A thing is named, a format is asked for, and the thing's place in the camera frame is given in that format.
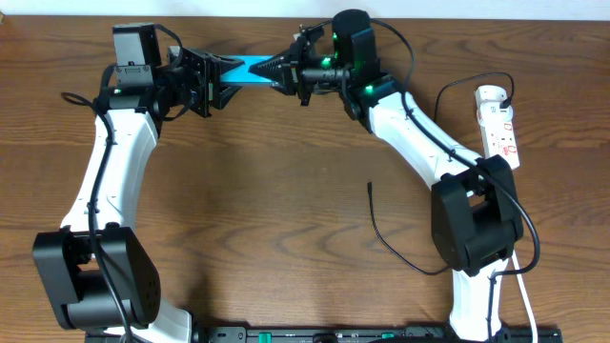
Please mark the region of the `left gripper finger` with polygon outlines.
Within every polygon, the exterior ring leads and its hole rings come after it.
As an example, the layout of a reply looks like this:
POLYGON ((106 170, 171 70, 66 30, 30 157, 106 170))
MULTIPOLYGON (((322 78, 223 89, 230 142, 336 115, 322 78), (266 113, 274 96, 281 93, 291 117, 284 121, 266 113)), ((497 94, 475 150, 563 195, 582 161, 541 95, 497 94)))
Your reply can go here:
POLYGON ((241 89, 241 86, 219 86, 215 88, 211 93, 211 106, 214 109, 223 110, 241 89))
POLYGON ((229 71, 235 70, 245 65, 245 62, 234 56, 211 54, 213 72, 217 76, 221 76, 229 71))

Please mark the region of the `Samsung Galaxy smartphone teal screen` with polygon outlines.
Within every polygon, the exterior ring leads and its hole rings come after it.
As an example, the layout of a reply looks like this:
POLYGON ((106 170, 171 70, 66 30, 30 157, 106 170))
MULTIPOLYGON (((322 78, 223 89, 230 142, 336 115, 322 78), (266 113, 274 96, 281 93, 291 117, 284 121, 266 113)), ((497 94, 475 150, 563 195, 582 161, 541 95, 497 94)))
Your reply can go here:
POLYGON ((250 66, 272 58, 271 55, 234 55, 234 58, 244 62, 243 65, 227 71, 220 76, 220 82, 225 86, 263 86, 269 87, 274 82, 268 78, 250 72, 250 66))

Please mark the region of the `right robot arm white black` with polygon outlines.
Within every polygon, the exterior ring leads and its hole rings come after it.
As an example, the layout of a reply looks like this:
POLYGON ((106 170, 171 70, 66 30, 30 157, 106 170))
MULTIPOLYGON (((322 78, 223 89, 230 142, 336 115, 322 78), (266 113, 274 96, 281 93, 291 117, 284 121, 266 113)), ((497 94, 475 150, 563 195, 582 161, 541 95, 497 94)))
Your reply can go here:
POLYGON ((337 92, 351 119, 407 161, 431 191, 431 235, 452 272, 449 325, 462 340, 497 341, 498 283, 523 236, 509 163, 460 145, 420 109, 405 82, 382 69, 376 20, 366 11, 344 10, 330 24, 333 54, 315 52, 323 25, 303 27, 289 48, 249 71, 302 105, 315 92, 337 92))

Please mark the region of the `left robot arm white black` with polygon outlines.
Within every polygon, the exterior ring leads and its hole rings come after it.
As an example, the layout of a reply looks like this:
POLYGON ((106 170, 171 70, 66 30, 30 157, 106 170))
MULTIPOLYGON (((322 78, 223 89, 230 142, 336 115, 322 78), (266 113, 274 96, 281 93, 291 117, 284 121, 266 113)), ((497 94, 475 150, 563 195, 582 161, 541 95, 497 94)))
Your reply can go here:
POLYGON ((185 48, 161 51, 154 23, 112 30, 116 61, 98 95, 91 158, 58 230, 32 246, 59 326, 90 341, 202 342, 192 315, 161 294, 158 271, 135 234, 145 169, 164 123, 187 111, 208 116, 234 95, 222 76, 242 66, 231 56, 185 48))

